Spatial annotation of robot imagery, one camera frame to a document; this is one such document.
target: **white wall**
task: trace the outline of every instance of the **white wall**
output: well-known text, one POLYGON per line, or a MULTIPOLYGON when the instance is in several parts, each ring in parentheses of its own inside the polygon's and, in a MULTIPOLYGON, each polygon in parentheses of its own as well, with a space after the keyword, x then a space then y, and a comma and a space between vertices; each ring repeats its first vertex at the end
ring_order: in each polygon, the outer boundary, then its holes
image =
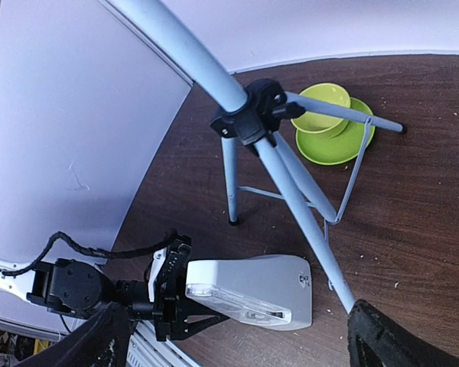
POLYGON ((459 54, 459 0, 163 0, 230 71, 359 54, 459 54))
MULTIPOLYGON (((30 261, 58 230, 111 248, 188 91, 98 2, 3 0, 0 258, 30 261)), ((78 255, 58 243, 57 257, 78 255)), ((3 293, 0 317, 63 329, 3 293)))

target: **white panel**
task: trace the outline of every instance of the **white panel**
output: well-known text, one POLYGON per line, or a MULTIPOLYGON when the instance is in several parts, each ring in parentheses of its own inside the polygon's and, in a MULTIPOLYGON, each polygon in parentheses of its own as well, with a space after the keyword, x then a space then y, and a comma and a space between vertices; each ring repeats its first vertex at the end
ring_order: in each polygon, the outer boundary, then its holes
MULTIPOLYGON (((0 258, 30 261, 58 230, 111 248, 189 88, 98 2, 2 1, 0 258)), ((63 329, 8 294, 0 317, 63 329)))
POLYGON ((459 0, 163 0, 231 71, 344 54, 459 53, 459 0))

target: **tripod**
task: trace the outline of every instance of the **tripod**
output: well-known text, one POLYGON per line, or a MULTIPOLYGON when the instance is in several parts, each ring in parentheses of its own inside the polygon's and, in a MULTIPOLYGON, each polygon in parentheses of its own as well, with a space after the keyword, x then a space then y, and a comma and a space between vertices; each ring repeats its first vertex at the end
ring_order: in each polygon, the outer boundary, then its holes
POLYGON ((229 222, 233 225, 238 223, 238 191, 249 191, 284 200, 327 274, 343 307, 349 313, 355 298, 328 245, 328 226, 339 223, 347 206, 364 156, 370 126, 374 125, 398 133, 405 132, 405 128, 380 117, 285 92, 274 80, 257 80, 244 89, 159 1, 109 0, 108 3, 116 16, 143 30, 175 64, 199 83, 219 104, 220 109, 211 127, 220 135, 223 145, 229 222), (364 124, 364 136, 359 155, 338 213, 278 133, 281 119, 298 117, 306 111, 364 124), (236 180, 238 140, 259 157, 280 194, 238 186, 236 180), (324 234, 310 206, 316 208, 324 217, 324 234))

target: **cable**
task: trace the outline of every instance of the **cable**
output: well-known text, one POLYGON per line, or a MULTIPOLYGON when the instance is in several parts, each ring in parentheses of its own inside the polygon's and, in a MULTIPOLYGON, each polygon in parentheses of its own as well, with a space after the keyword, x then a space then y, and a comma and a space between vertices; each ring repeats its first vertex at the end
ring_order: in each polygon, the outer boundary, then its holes
POLYGON ((76 243, 75 241, 73 241, 71 237, 69 237, 66 233, 56 232, 47 240, 47 244, 46 244, 46 247, 44 247, 44 250, 28 266, 26 266, 25 268, 19 269, 19 270, 4 270, 3 271, 2 269, 0 269, 0 271, 5 277, 16 277, 18 275, 27 273, 28 271, 34 269, 36 265, 47 255, 47 253, 51 250, 54 243, 58 239, 63 240, 75 252, 78 252, 82 255, 90 256, 94 258, 107 258, 107 259, 113 260, 113 259, 138 258, 141 256, 151 255, 154 252, 169 246, 173 241, 177 239, 177 237, 178 237, 177 231, 175 229, 171 229, 169 233, 165 233, 165 237, 163 241, 160 241, 159 243, 156 243, 152 246, 145 247, 145 248, 138 248, 136 250, 113 252, 113 251, 102 250, 101 248, 83 247, 79 245, 78 243, 76 243))
POLYGON ((67 322, 64 320, 63 315, 60 315, 60 318, 61 318, 61 322, 63 322, 64 328, 67 330, 67 332, 68 332, 69 334, 71 334, 71 330, 70 330, 70 328, 68 327, 67 322))

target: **dark wood tabletop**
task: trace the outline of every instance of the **dark wood tabletop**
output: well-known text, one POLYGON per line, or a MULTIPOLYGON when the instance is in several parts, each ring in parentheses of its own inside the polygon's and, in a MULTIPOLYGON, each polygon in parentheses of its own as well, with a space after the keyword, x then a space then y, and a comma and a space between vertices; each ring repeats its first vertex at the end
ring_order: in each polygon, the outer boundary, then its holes
MULTIPOLYGON (((275 78, 296 93, 337 83, 375 114, 408 126, 406 135, 376 130, 330 245, 356 297, 459 356, 459 57, 318 60, 236 77, 243 84, 275 78)), ((305 257, 313 276, 311 327, 276 332, 229 320, 177 344, 207 366, 348 365, 347 315, 287 206, 241 193, 243 222, 228 225, 220 140, 209 127, 215 108, 195 86, 114 249, 149 245, 174 227, 193 239, 194 258, 305 257)), ((298 152, 291 123, 284 121, 280 131, 298 152)), ((238 154, 240 184, 275 190, 258 158, 241 147, 238 154)), ((338 207, 353 162, 323 167, 298 156, 338 207)), ((149 261, 110 261, 106 271, 113 278, 142 278, 149 261)))

